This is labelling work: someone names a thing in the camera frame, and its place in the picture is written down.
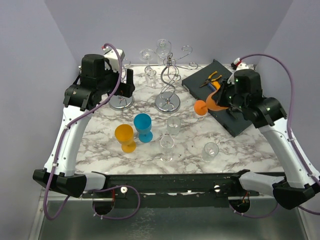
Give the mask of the clear wine glass front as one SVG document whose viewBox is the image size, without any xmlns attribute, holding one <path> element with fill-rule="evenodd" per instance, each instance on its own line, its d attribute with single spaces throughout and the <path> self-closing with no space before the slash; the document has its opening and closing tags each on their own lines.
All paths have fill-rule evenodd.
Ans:
<svg viewBox="0 0 320 240">
<path fill-rule="evenodd" d="M 160 140 L 161 158 L 162 162 L 168 163 L 173 160 L 173 149 L 175 141 L 172 137 L 165 135 Z"/>
</svg>

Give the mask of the tall chrome glass rack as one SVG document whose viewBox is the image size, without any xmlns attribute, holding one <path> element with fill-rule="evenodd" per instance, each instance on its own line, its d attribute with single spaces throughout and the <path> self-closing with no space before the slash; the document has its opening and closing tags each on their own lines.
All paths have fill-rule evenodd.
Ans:
<svg viewBox="0 0 320 240">
<path fill-rule="evenodd" d="M 180 75 L 180 69 L 196 70 L 199 67 L 199 65 L 195 62 L 190 62 L 186 67 L 177 65 L 179 60 L 187 57 L 193 52 L 193 48 L 189 45 L 184 45 L 181 48 L 181 51 L 183 52 L 183 56 L 174 58 L 174 54 L 171 51 L 167 58 L 163 60 L 163 65 L 158 65 L 158 56 L 156 55 L 156 50 L 154 50 L 155 56 L 150 62 L 153 69 L 156 66 L 163 67 L 160 73 L 160 80 L 164 86 L 154 100 L 156 109 L 163 114 L 176 113 L 181 106 L 181 100 L 176 94 L 175 86 L 175 83 L 182 79 Z"/>
</svg>

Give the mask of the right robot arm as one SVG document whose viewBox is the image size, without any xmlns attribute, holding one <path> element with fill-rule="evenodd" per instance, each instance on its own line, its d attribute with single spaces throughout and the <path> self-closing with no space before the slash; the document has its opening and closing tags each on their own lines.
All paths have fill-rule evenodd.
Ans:
<svg viewBox="0 0 320 240">
<path fill-rule="evenodd" d="M 249 170 L 239 172 L 230 183 L 230 191 L 241 196 L 256 191 L 273 196 L 285 209 L 291 210 L 313 198 L 320 191 L 320 173 L 312 166 L 300 145 L 287 128 L 288 118 L 281 103 L 263 95 L 261 77 L 252 69 L 237 70 L 234 81 L 223 81 L 211 96 L 219 108 L 233 108 L 252 122 L 267 139 L 279 160 L 285 176 L 274 177 Z"/>
</svg>

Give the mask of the orange plastic goblet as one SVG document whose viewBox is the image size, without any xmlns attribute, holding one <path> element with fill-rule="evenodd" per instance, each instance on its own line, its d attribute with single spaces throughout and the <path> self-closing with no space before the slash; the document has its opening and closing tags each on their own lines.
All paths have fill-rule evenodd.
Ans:
<svg viewBox="0 0 320 240">
<path fill-rule="evenodd" d="M 218 112 L 228 109 L 229 107 L 217 105 L 216 101 L 212 99 L 217 92 L 218 90 L 209 94 L 205 101 L 197 100 L 193 106 L 194 112 L 199 116 L 204 116 L 209 110 Z"/>
</svg>

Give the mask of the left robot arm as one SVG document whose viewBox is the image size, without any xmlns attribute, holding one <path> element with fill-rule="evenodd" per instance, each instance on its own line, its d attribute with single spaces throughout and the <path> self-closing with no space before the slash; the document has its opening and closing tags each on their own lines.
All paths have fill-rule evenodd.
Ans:
<svg viewBox="0 0 320 240">
<path fill-rule="evenodd" d="M 102 96 L 133 95 L 133 71 L 129 71 L 127 83 L 119 77 L 124 56 L 117 49 L 82 58 L 76 80 L 64 92 L 62 121 L 51 155 L 42 169 L 33 172 L 33 180 L 42 187 L 75 198 L 91 190 L 101 198 L 110 194 L 111 185 L 102 173 L 76 173 L 76 158 L 84 131 Z"/>
</svg>

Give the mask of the tall clear flute glass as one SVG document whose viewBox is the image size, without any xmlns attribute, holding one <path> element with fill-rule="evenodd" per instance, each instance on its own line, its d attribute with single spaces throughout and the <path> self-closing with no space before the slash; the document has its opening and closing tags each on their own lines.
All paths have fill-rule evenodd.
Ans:
<svg viewBox="0 0 320 240">
<path fill-rule="evenodd" d="M 156 76 L 157 71 L 152 68 L 151 61 L 154 59 L 155 52 L 152 49 L 145 48 L 140 51 L 139 57 L 142 62 L 146 64 L 144 73 L 149 77 L 153 78 Z"/>
</svg>

